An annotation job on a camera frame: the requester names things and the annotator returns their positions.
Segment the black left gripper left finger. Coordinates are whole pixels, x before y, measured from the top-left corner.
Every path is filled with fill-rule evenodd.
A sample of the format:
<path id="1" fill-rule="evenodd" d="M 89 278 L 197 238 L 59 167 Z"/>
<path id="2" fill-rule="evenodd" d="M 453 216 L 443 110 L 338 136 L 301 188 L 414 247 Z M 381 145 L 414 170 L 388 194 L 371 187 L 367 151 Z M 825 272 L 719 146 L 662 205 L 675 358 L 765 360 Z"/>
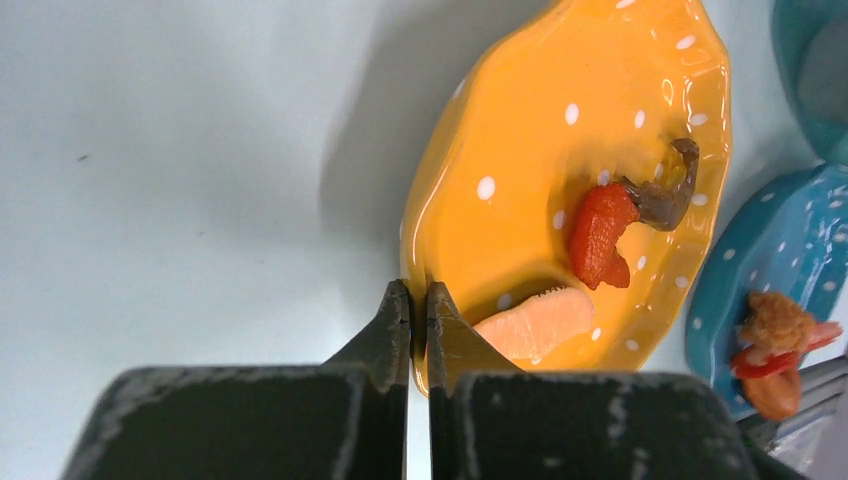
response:
<path id="1" fill-rule="evenodd" d="M 66 479 L 402 479 L 410 295 L 319 365 L 151 366 L 93 408 Z"/>

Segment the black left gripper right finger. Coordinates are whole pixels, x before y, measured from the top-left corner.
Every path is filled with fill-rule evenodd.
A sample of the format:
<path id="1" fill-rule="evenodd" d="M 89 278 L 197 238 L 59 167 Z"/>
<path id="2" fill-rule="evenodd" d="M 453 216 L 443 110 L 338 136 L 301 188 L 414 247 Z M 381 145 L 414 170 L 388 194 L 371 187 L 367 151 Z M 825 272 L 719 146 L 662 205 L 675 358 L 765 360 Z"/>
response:
<path id="1" fill-rule="evenodd" d="M 426 307 L 435 479 L 794 479 L 702 381 L 539 372 L 476 334 L 441 282 Z"/>

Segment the yellow dotted plate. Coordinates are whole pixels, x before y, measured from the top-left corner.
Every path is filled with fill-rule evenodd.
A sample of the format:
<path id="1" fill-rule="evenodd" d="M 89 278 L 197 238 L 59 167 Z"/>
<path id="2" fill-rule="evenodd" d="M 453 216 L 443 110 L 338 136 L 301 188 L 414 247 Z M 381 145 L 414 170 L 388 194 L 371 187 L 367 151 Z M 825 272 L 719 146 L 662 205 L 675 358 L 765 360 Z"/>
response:
<path id="1" fill-rule="evenodd" d="M 730 61 L 699 1 L 555 1 L 491 47 L 454 91 L 422 157 L 400 233 L 402 277 L 426 326 L 431 283 L 477 322 L 556 285 L 585 192 L 681 172 L 701 153 L 679 227 L 630 226 L 625 289 L 528 370 L 636 370 L 675 322 L 713 237 L 732 150 Z"/>

